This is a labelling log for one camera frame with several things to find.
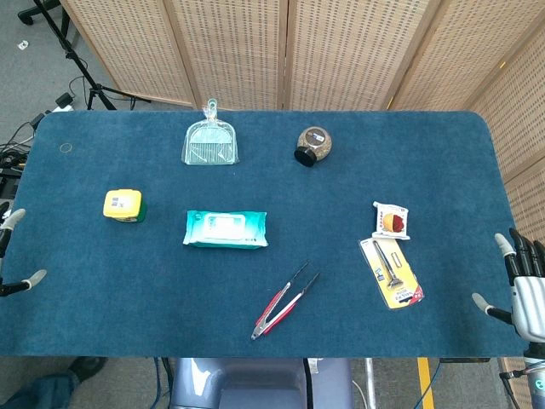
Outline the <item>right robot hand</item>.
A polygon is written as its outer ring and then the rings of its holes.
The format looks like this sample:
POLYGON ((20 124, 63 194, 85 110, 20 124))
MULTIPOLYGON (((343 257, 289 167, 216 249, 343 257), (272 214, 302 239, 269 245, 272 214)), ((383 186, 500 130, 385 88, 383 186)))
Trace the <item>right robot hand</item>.
POLYGON ((530 343, 544 342, 544 244, 531 241, 510 228, 512 241, 494 235, 504 260, 512 307, 508 312, 493 306, 479 293, 472 299, 486 315, 511 325, 517 334, 530 343))

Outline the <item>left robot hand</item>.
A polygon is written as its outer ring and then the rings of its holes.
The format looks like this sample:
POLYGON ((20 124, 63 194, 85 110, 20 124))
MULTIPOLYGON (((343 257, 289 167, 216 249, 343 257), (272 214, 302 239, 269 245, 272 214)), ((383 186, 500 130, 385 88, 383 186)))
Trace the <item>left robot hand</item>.
MULTIPOLYGON (((6 250, 8 249, 12 232, 14 231, 14 228, 18 224, 18 222, 20 222, 25 216, 25 214, 25 209, 12 211, 1 224, 1 265, 3 265, 3 259, 6 254, 6 250)), ((27 279, 7 284, 3 282, 3 276, 1 276, 1 297, 8 297, 22 291, 29 291, 30 289, 38 285, 46 275, 47 271, 45 269, 40 269, 27 279)))

